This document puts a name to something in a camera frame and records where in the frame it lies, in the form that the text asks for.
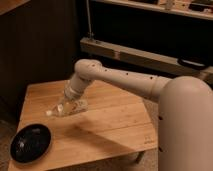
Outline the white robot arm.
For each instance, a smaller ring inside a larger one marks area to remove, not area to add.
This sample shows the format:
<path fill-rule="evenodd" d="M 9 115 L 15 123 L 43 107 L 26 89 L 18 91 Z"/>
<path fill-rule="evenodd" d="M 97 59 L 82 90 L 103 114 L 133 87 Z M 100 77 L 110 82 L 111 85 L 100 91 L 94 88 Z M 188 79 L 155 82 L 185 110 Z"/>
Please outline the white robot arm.
<path fill-rule="evenodd" d="M 64 94 L 80 98 L 95 80 L 158 103 L 158 171 L 213 171 L 213 90 L 192 76 L 174 79 L 81 59 Z"/>

